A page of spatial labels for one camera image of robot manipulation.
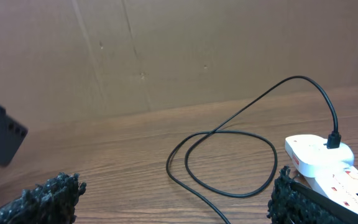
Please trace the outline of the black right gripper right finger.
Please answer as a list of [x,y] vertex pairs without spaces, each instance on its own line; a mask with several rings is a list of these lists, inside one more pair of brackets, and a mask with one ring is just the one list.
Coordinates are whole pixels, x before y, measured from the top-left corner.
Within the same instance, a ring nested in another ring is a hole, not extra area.
[[274,180],[267,218],[272,224],[358,224],[358,214],[290,177],[284,166]]

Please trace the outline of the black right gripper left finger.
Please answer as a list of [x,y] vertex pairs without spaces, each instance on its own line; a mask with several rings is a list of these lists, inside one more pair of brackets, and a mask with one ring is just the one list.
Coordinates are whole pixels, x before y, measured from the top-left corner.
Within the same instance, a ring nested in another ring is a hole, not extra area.
[[75,206],[85,192],[86,182],[79,181],[78,173],[61,172],[2,206],[0,224],[72,224]]

